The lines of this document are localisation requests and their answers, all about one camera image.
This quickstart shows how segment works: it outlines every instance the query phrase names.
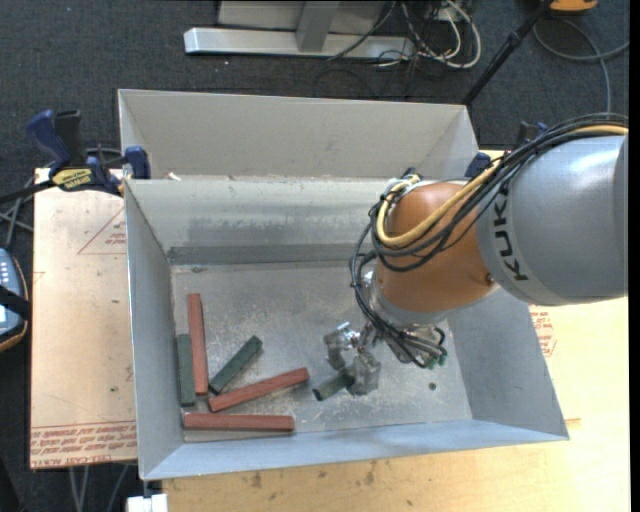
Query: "metal bar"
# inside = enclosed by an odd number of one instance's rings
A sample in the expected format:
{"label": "metal bar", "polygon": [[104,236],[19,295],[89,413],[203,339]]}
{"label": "metal bar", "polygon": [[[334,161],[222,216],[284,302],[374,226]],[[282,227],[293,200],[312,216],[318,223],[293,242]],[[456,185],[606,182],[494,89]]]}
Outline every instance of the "metal bar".
{"label": "metal bar", "polygon": [[322,51],[340,2],[305,2],[298,20],[296,42],[301,52]]}
{"label": "metal bar", "polygon": [[[184,33],[187,54],[252,54],[333,57],[362,38],[361,35],[327,34],[318,51],[302,52],[296,33],[290,31],[243,30],[230,28],[192,28]],[[369,36],[346,58],[396,60],[411,55],[413,44],[405,37]]]}

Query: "black pole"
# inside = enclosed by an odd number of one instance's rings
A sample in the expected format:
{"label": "black pole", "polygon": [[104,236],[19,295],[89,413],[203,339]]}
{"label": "black pole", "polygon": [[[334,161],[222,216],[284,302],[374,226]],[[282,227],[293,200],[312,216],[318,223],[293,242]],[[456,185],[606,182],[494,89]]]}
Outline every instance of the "black pole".
{"label": "black pole", "polygon": [[509,55],[513,53],[513,51],[520,46],[520,43],[525,38],[525,36],[531,31],[533,26],[538,22],[538,20],[542,17],[542,15],[546,12],[547,8],[551,5],[554,0],[544,0],[540,3],[538,8],[533,12],[533,14],[524,22],[524,24],[518,28],[515,32],[509,34],[507,41],[502,45],[500,51],[496,54],[496,56],[491,61],[491,64],[484,70],[482,76],[478,79],[478,81],[474,84],[471,90],[467,93],[467,95],[462,100],[462,104],[467,107],[471,105],[473,100],[476,99],[476,96],[480,94],[480,91],[484,88],[485,85],[491,80],[493,75],[495,75],[496,71],[500,69],[500,66],[504,64],[504,61],[507,60]]}
{"label": "black pole", "polygon": [[18,512],[18,510],[20,510],[20,500],[0,457],[0,512]]}

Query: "cardboard sheet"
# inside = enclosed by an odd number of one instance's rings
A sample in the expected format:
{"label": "cardboard sheet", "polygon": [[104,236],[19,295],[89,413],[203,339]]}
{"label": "cardboard sheet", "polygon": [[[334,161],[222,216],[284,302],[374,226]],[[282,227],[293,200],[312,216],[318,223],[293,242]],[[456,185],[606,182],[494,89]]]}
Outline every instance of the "cardboard sheet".
{"label": "cardboard sheet", "polygon": [[124,201],[34,198],[32,469],[137,456]]}

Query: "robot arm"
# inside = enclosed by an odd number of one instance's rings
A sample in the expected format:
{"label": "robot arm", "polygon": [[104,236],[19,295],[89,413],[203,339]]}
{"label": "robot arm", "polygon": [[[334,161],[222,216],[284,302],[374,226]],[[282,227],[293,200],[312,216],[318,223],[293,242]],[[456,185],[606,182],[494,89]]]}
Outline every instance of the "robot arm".
{"label": "robot arm", "polygon": [[[537,305],[624,296],[627,126],[622,116],[585,116],[467,182],[392,180],[351,259],[365,326],[342,325],[325,337],[347,389],[376,389],[380,365],[369,348],[379,340],[403,363],[443,364],[438,323],[499,287]],[[369,234],[373,248],[365,252]],[[340,360],[343,347],[357,349],[350,367]]]}
{"label": "robot arm", "polygon": [[[387,231],[374,235],[383,255],[378,292],[423,314],[478,300],[494,281],[531,304],[620,297],[628,287],[627,174],[626,127],[585,120],[507,156],[486,180],[465,185],[467,195],[449,183],[407,187],[386,213]],[[433,227],[420,228],[434,212]]]}

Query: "metal stand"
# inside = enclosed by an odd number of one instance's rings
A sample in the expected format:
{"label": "metal stand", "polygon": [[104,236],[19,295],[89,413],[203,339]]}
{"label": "metal stand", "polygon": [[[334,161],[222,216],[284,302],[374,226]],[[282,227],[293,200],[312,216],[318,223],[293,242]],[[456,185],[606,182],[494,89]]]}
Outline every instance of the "metal stand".
{"label": "metal stand", "polygon": [[[254,54],[332,57],[358,43],[364,34],[331,33],[344,2],[304,2],[295,30],[192,28],[184,34],[187,54]],[[397,59],[413,45],[404,37],[372,36],[349,51],[348,58]]]}
{"label": "metal stand", "polygon": [[480,94],[480,91],[482,91],[484,86],[489,83],[489,80],[491,80],[493,75],[495,75],[502,64],[504,64],[509,55],[511,55],[513,51],[518,46],[520,46],[520,43],[522,42],[524,37],[531,31],[533,26],[547,11],[547,8],[553,1],[554,0],[544,0],[544,2],[538,6],[531,17],[519,29],[509,34],[507,42],[502,46],[500,51],[491,61],[491,64],[489,64],[489,67],[485,69],[485,71],[482,73],[482,76],[478,79],[478,81],[474,84],[474,86],[462,100],[462,105],[466,105],[467,107],[471,105],[473,100],[476,99],[476,96]]}

